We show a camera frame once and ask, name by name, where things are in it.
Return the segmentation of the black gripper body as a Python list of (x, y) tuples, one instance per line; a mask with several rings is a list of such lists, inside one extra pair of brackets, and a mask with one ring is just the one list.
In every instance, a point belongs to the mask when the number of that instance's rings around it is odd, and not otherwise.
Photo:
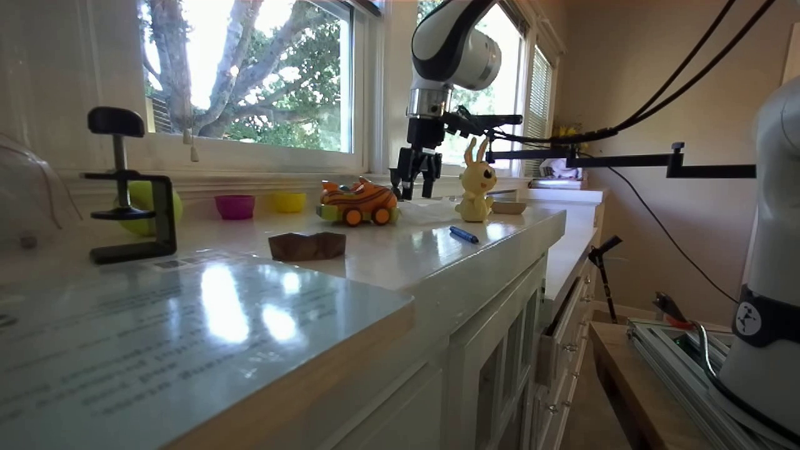
[(520, 114), (472, 114), (465, 107), (455, 112), (414, 117), (407, 123), (407, 144), (400, 150), (397, 173), (400, 175), (437, 175), (442, 154), (437, 148), (445, 135), (486, 135), (504, 124), (520, 124)]

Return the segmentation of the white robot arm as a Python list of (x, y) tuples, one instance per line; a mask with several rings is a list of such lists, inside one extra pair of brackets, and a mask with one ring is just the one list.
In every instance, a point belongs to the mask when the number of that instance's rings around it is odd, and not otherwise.
[[(500, 114), (451, 110), (452, 87), (482, 90), (504, 64), (504, 50), (479, 29), (495, 0), (442, 0), (414, 29), (414, 110), (407, 144), (390, 173), (410, 200), (431, 195), (441, 177), (436, 148), (451, 133), (495, 140)], [(706, 373), (744, 417), (785, 439), (800, 434), (800, 83), (772, 92), (757, 114), (752, 164), (689, 168), (680, 154), (659, 162), (674, 177), (752, 177), (757, 182), (749, 274), (734, 315), (736, 344), (725, 365)]]

